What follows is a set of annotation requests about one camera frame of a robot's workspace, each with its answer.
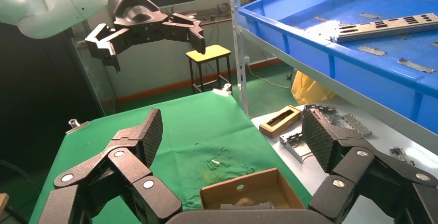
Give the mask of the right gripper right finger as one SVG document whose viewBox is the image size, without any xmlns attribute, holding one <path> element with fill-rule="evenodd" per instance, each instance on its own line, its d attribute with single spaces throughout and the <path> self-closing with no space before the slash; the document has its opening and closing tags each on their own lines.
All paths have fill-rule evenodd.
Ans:
<svg viewBox="0 0 438 224">
<path fill-rule="evenodd" d="M 303 113 L 302 137 L 327 177 L 309 208 L 341 223 L 359 196 L 395 223 L 437 223 L 437 178 L 377 150 L 352 129 L 330 124 L 316 109 Z"/>
</svg>

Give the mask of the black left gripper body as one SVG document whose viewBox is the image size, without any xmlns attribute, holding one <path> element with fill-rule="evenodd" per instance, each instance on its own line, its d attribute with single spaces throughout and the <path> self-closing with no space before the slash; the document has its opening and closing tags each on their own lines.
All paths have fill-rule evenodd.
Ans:
<svg viewBox="0 0 438 224">
<path fill-rule="evenodd" d="M 168 15 L 150 0 L 108 0 L 107 7 L 114 28 L 126 28 L 125 37 L 132 45 L 164 39 L 162 24 Z"/>
</svg>

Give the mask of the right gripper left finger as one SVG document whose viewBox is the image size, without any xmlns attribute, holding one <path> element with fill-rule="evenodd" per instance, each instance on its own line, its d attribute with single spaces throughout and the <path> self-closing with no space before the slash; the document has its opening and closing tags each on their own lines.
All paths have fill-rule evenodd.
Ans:
<svg viewBox="0 0 438 224">
<path fill-rule="evenodd" d="M 119 130 L 104 150 L 54 180 L 39 223 L 92 223 L 120 197 L 141 223 L 166 223 L 182 211 L 179 198 L 150 167 L 163 136 L 161 111 Z"/>
</svg>

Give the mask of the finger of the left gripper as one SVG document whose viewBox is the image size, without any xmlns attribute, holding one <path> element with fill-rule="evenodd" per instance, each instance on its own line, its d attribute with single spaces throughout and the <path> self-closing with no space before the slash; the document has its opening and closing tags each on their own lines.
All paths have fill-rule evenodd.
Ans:
<svg viewBox="0 0 438 224">
<path fill-rule="evenodd" d="M 162 23 L 161 33 L 166 40 L 187 42 L 197 52 L 201 54 L 206 52 L 204 30 L 200 20 L 174 13 L 167 22 Z"/>
<path fill-rule="evenodd" d="M 104 66 L 121 71 L 117 56 L 134 45 L 128 28 L 116 30 L 105 23 L 96 26 L 85 38 L 90 55 L 101 59 Z"/>
</svg>

